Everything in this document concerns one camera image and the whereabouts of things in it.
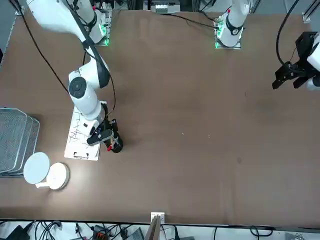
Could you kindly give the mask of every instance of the floor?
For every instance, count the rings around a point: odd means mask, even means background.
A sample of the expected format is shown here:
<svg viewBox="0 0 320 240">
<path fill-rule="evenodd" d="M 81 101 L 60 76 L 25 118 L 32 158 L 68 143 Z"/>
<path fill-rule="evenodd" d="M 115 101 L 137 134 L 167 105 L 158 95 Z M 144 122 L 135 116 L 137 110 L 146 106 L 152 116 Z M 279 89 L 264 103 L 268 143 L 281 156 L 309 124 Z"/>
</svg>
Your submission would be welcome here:
<svg viewBox="0 0 320 240">
<path fill-rule="evenodd" d="M 10 221 L 6 222 L 4 224 L 0 225 L 0 239 L 6 238 L 14 229 L 16 226 L 21 225 L 22 227 L 25 227 L 28 223 L 28 221 Z M 79 222 L 80 227 L 80 234 L 86 239 L 90 239 L 92 236 L 92 230 L 83 222 Z M 97 223 L 89 223 L 90 226 L 95 226 Z M 35 239 L 35 226 L 37 223 L 33 224 L 33 226 L 29 230 L 30 239 Z M 105 227 L 110 227 L 112 224 L 105 224 Z M 121 227 L 124 229 L 128 225 L 122 224 Z M 127 229 L 127 236 L 130 236 L 134 231 L 136 231 L 138 228 L 141 228 L 142 234 L 145 237 L 148 225 L 133 225 L 128 227 Z M 50 233 L 55 238 L 55 240 L 74 240 L 76 238 L 79 238 L 80 235 L 75 233 L 76 229 L 76 223 L 75 222 L 63 222 L 61 228 L 55 227 Z M 165 231 L 165 235 L 163 233 L 163 230 L 160 233 L 160 240 L 170 240 L 174 239 L 175 237 L 175 231 L 174 227 L 170 225 L 163 225 L 163 229 Z M 215 227 L 214 226 L 177 226 L 178 234 L 180 238 L 184 237 L 194 237 L 195 240 L 213 240 L 214 239 L 214 232 Z M 44 231 L 44 228 L 39 224 L 37 229 L 37 239 L 40 239 L 40 236 L 42 232 Z M 270 231 L 262 231 L 260 230 L 259 233 L 261 235 L 269 234 Z M 269 237 L 264 237 L 264 240 L 294 240 L 296 237 L 297 232 L 288 232 L 288 231 L 274 231 L 273 234 Z M 298 235 L 302 237 L 296 238 L 296 240 L 318 240 L 320 238 L 320 233 L 305 233 L 301 232 L 298 233 Z M 118 235 L 116 238 L 110 238 L 111 240 L 121 240 L 122 238 L 120 235 Z M 218 228 L 215 235 L 216 240 L 255 240 L 257 237 L 253 236 L 248 229 L 235 229 L 235 228 Z"/>
</svg>

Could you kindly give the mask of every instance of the white bracket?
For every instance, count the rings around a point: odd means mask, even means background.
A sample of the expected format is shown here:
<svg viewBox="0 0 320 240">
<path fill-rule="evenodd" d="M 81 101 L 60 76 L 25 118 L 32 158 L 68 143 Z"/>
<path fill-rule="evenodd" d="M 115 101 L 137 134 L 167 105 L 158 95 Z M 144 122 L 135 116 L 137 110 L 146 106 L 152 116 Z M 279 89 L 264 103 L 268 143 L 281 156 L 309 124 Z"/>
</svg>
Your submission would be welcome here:
<svg viewBox="0 0 320 240">
<path fill-rule="evenodd" d="M 302 19 L 304 24 L 309 24 L 311 22 L 310 17 L 305 18 L 304 12 L 302 13 Z"/>
<path fill-rule="evenodd" d="M 21 11 L 23 14 L 25 14 L 25 7 L 24 6 L 21 6 Z M 21 16 L 21 13 L 19 11 L 15 11 L 15 15 L 16 16 Z"/>
<path fill-rule="evenodd" d="M 152 222 L 152 220 L 153 220 L 154 217 L 156 217 L 156 216 L 160 216 L 161 224 L 165 224 L 165 213 L 164 213 L 164 212 L 155 212 L 155 211 L 152 211 L 152 212 L 151 212 L 151 220 L 150 220 L 150 222 Z"/>
</svg>

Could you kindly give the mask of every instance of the white robot link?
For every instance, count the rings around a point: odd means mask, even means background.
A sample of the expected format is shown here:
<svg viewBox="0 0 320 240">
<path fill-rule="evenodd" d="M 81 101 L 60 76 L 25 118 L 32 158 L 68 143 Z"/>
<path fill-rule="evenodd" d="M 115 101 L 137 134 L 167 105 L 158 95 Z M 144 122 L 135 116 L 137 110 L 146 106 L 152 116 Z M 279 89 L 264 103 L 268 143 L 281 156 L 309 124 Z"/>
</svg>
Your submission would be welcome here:
<svg viewBox="0 0 320 240">
<path fill-rule="evenodd" d="M 249 10 L 247 0 L 232 0 L 232 6 L 218 18 L 222 21 L 218 41 L 226 47 L 234 47 L 241 38 Z"/>
<path fill-rule="evenodd" d="M 118 153 L 123 141 L 115 119 L 109 121 L 107 105 L 98 100 L 95 89 L 105 87 L 111 78 L 109 69 L 78 15 L 61 0 L 27 0 L 36 21 L 45 29 L 76 35 L 90 61 L 72 71 L 68 91 L 75 107 L 81 112 L 80 131 L 90 146 L 105 143 L 108 151 Z"/>
</svg>

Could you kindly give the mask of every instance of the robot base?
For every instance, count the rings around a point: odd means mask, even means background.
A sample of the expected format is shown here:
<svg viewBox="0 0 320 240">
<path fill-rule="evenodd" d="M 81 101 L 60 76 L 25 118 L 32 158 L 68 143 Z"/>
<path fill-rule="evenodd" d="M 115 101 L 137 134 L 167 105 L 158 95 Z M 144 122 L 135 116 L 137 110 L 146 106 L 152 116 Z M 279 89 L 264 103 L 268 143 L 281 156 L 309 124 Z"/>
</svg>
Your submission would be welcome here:
<svg viewBox="0 0 320 240">
<path fill-rule="evenodd" d="M 218 27 L 219 29 L 214 29 L 214 47 L 216 49 L 241 49 L 241 36 L 239 38 L 239 41 L 237 42 L 236 45 L 232 47 L 228 47 L 222 44 L 222 42 L 219 40 L 218 36 L 221 32 L 221 29 L 224 27 L 224 20 L 223 16 L 219 16 L 215 21 L 214 21 L 214 26 Z"/>
</svg>

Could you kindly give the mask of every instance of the black cable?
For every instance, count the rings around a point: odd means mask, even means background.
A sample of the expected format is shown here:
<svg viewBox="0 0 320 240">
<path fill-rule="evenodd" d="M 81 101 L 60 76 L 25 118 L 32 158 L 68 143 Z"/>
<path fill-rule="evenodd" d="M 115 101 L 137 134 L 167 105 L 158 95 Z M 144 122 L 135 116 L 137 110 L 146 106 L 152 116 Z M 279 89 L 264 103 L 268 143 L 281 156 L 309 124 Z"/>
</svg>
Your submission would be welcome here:
<svg viewBox="0 0 320 240">
<path fill-rule="evenodd" d="M 17 6 L 16 6 L 11 0 L 9 0 L 9 2 L 11 3 L 12 7 L 13 7 L 17 12 L 19 12 Z"/>
<path fill-rule="evenodd" d="M 215 230 L 214 230 L 214 234 L 213 234 L 213 240 L 216 240 L 216 233 L 217 233 L 217 227 L 215 228 Z"/>
<path fill-rule="evenodd" d="M 297 74 L 303 74 L 303 72 L 301 71 L 298 71 L 298 70 L 294 70 L 294 69 L 291 69 L 290 67 L 288 67 L 284 61 L 281 59 L 280 57 L 280 54 L 279 54 L 279 39 L 280 39 L 280 33 L 282 31 L 282 29 L 284 28 L 284 25 L 289 17 L 289 15 L 291 14 L 291 12 L 293 11 L 293 9 L 295 8 L 295 6 L 297 5 L 297 3 L 299 2 L 299 0 L 295 0 L 293 5 L 291 6 L 290 10 L 288 11 L 288 13 L 286 14 L 285 18 L 283 19 L 283 22 L 281 23 L 280 25 L 280 28 L 279 28 L 279 31 L 277 33 L 277 36 L 276 36 L 276 41 L 275 41 L 275 51 L 276 51 L 276 56 L 279 60 L 279 62 L 282 64 L 282 66 L 284 66 L 289 72 L 291 73 L 297 73 Z"/>
<path fill-rule="evenodd" d="M 162 230 L 163 230 L 164 238 L 165 238 L 165 240 L 167 240 L 167 235 L 166 235 L 166 231 L 165 231 L 165 229 L 164 229 L 164 226 L 161 225 L 161 228 L 162 228 Z"/>
<path fill-rule="evenodd" d="M 51 222 L 49 225 L 47 225 L 47 223 L 46 223 L 45 221 L 44 221 L 44 224 L 45 224 L 45 225 L 43 224 L 42 221 L 40 221 L 40 223 L 41 223 L 42 227 L 44 228 L 44 230 L 43 230 L 43 232 L 41 233 L 39 240 L 41 240 L 41 238 L 42 238 L 42 240 L 44 240 L 44 239 L 45 239 L 45 236 L 46 236 L 46 235 L 48 236 L 48 234 L 50 235 L 51 240 L 55 240 L 55 238 L 54 238 L 54 237 L 52 236 L 52 234 L 50 233 L 50 228 L 54 225 L 54 223 Z"/>
<path fill-rule="evenodd" d="M 105 234 L 105 236 L 107 236 L 107 229 L 106 229 L 105 224 L 104 224 L 104 223 L 102 223 L 102 226 L 103 226 L 103 228 L 104 228 L 104 234 Z"/>
<path fill-rule="evenodd" d="M 270 230 L 270 233 L 268 233 L 268 234 L 260 234 L 258 229 L 255 226 L 250 226 L 250 232 L 251 232 L 251 234 L 253 236 L 257 237 L 257 240 L 259 240 L 259 237 L 270 237 L 274 233 L 274 230 L 272 228 L 270 228 L 268 230 Z"/>
<path fill-rule="evenodd" d="M 80 236 L 80 238 L 81 238 L 82 240 L 85 240 L 85 239 L 82 237 L 82 235 L 81 235 L 80 227 L 79 227 L 78 222 L 75 222 L 75 233 L 76 233 L 76 234 L 79 234 L 79 236 Z"/>
<path fill-rule="evenodd" d="M 92 56 L 92 55 L 87 51 L 87 49 L 84 49 L 84 51 L 85 51 L 86 54 L 88 54 L 91 58 L 93 58 L 94 60 L 96 60 L 98 63 L 102 64 L 101 61 L 99 61 L 96 57 Z M 110 80 L 111 80 L 111 84 L 112 84 L 114 102 L 113 102 L 113 108 L 106 114 L 106 117 L 109 116 L 109 115 L 115 110 L 115 108 L 116 108 L 116 101 L 117 101 L 114 80 L 113 80 L 112 75 L 111 75 L 110 72 L 109 72 L 109 75 L 110 75 Z"/>
<path fill-rule="evenodd" d="M 41 52 L 40 48 L 38 47 L 38 44 L 37 44 L 34 36 L 32 35 L 32 33 L 31 33 L 31 31 L 30 31 L 30 28 L 29 28 L 29 26 L 28 26 L 28 24 L 27 24 L 27 21 L 26 21 L 26 19 L 25 19 L 25 16 L 24 16 L 24 14 L 23 14 L 23 12 L 22 12 L 22 7 L 21 7 L 20 3 L 18 2 L 18 0 L 14 0 L 14 1 L 15 1 L 15 3 L 18 5 L 18 9 L 19 9 L 18 12 L 20 12 L 20 14 L 21 14 L 21 17 L 22 17 L 22 19 L 23 19 L 23 22 L 24 22 L 24 24 L 25 24 L 25 27 L 26 27 L 27 31 L 29 32 L 29 35 L 30 35 L 30 37 L 31 37 L 31 39 L 32 39 L 32 41 L 33 41 L 36 49 L 38 50 L 39 54 L 41 55 L 41 57 L 43 58 L 43 60 L 46 62 L 46 64 L 49 66 L 49 68 L 51 69 L 51 71 L 52 71 L 53 74 L 55 75 L 56 79 L 58 79 L 59 83 L 62 85 L 62 87 L 64 88 L 64 90 L 69 94 L 68 89 L 67 89 L 67 88 L 65 87 L 65 85 L 62 83 L 62 81 L 61 81 L 60 78 L 58 77 L 57 73 L 55 72 L 55 70 L 53 69 L 53 67 L 50 65 L 50 63 L 48 62 L 48 60 L 45 58 L 45 56 L 44 56 L 43 53 Z"/>
<path fill-rule="evenodd" d="M 289 62 L 291 62 L 292 58 L 294 57 L 294 54 L 295 54 L 295 51 L 296 51 L 296 50 L 297 50 L 297 47 L 293 50 L 293 53 L 292 53 L 292 55 L 291 55 L 291 57 L 290 57 Z"/>
<path fill-rule="evenodd" d="M 84 51 L 82 65 L 85 65 L 87 51 Z"/>
<path fill-rule="evenodd" d="M 211 20 L 211 21 L 214 21 L 215 18 L 211 18 L 209 17 L 204 11 L 200 10 L 199 13 L 203 14 L 207 19 Z"/>
<path fill-rule="evenodd" d="M 110 229 L 110 233 L 109 233 L 109 236 L 110 237 L 114 237 L 115 235 L 117 235 L 117 231 L 118 231 L 118 227 L 119 227 L 120 225 L 117 225 L 116 226 L 116 228 L 115 228 L 115 232 L 114 232 L 114 234 L 112 234 L 112 229 Z"/>
<path fill-rule="evenodd" d="M 132 225 L 133 225 L 133 224 L 130 224 L 130 225 L 126 226 L 125 228 L 123 228 L 122 230 L 124 231 L 124 230 L 126 230 L 127 228 L 131 227 Z M 120 231 L 119 233 L 117 233 L 116 235 L 114 235 L 114 237 L 111 238 L 110 240 L 114 240 L 120 233 L 121 233 L 121 231 Z"/>
<path fill-rule="evenodd" d="M 85 222 L 84 224 L 87 225 L 88 228 L 90 228 L 92 230 L 91 226 L 88 223 Z"/>
<path fill-rule="evenodd" d="M 216 3 L 217 0 L 210 0 L 200 11 L 203 11 L 210 3 L 212 3 L 212 6 Z"/>
<path fill-rule="evenodd" d="M 51 232 L 50 232 L 50 230 L 51 230 L 51 228 L 53 228 L 53 226 L 55 225 L 53 222 L 51 222 L 49 225 L 47 225 L 47 223 L 46 222 L 43 222 L 44 223 L 44 225 L 46 226 L 46 236 L 45 236 L 45 239 L 48 239 L 48 234 L 50 235 L 50 237 L 51 237 L 51 240 L 55 240 L 55 238 L 52 236 L 52 234 L 51 234 Z"/>
<path fill-rule="evenodd" d="M 39 224 L 40 224 L 40 221 L 38 222 L 38 224 L 35 226 L 35 229 L 34 229 L 34 239 L 35 239 L 35 240 L 38 240 L 38 239 L 37 239 L 37 230 L 38 230 Z"/>
<path fill-rule="evenodd" d="M 226 13 L 231 7 L 232 7 L 232 5 L 231 5 L 230 7 L 228 7 L 228 8 L 225 10 L 224 13 Z"/>
<path fill-rule="evenodd" d="M 71 4 L 69 4 L 69 8 L 77 15 L 77 17 L 79 18 L 79 19 L 81 19 L 85 24 L 85 26 L 88 26 L 89 24 L 77 13 L 77 11 L 72 7 L 72 5 Z"/>
<path fill-rule="evenodd" d="M 209 28 L 212 28 L 212 29 L 219 29 L 218 27 L 216 26 L 212 26 L 212 25 L 208 25 L 208 24 L 205 24 L 205 23 L 202 23 L 202 22 L 198 22 L 198 21 L 195 21 L 195 20 L 191 20 L 189 18 L 186 18 L 184 16 L 179 16 L 179 15 L 173 15 L 173 14 L 167 14 L 169 16 L 172 16 L 172 17 L 177 17 L 177 18 L 180 18 L 180 19 L 184 19 L 184 20 L 187 20 L 191 23 L 195 23 L 195 24 L 199 24 L 199 25 L 202 25 L 202 26 L 205 26 L 205 27 L 209 27 Z"/>
</svg>

